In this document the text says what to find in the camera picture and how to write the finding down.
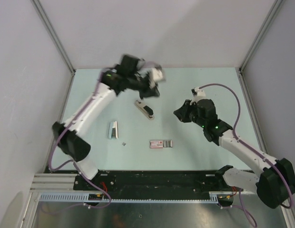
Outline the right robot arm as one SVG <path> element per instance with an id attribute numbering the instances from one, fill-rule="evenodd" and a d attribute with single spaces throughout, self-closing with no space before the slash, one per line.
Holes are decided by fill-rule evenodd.
<path id="1" fill-rule="evenodd" d="M 276 159 L 237 137 L 234 128 L 218 118 L 212 100 L 186 100 L 173 114 L 183 123 L 195 123 L 203 129 L 205 138 L 234 154 L 252 171 L 240 171 L 232 166 L 220 169 L 215 178 L 219 190 L 230 186 L 243 188 L 258 195 L 268 207 L 275 209 L 295 194 L 295 172 L 292 163 Z"/>

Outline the black and cream stapler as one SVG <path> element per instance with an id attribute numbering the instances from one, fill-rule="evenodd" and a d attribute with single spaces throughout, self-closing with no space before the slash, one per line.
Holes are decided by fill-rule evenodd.
<path id="1" fill-rule="evenodd" d="M 136 100 L 134 105 L 139 109 L 139 111 L 149 120 L 154 120 L 154 111 L 149 107 L 143 100 Z"/>

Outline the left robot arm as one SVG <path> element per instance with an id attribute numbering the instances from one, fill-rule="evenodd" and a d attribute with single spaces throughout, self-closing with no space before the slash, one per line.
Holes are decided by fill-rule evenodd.
<path id="1" fill-rule="evenodd" d="M 159 97 L 158 83 L 164 80 L 160 64 L 124 54 L 120 63 L 101 69 L 93 92 L 69 119 L 52 125 L 55 146 L 69 156 L 90 190 L 100 186 L 100 177 L 90 156 L 91 146 L 83 140 L 86 131 L 103 109 L 125 90 L 137 91 L 140 99 Z"/>

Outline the red staple box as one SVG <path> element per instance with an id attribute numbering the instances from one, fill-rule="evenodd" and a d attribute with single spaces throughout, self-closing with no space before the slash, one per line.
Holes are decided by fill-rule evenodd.
<path id="1" fill-rule="evenodd" d="M 172 148 L 172 140 L 151 140 L 149 142 L 150 149 Z"/>

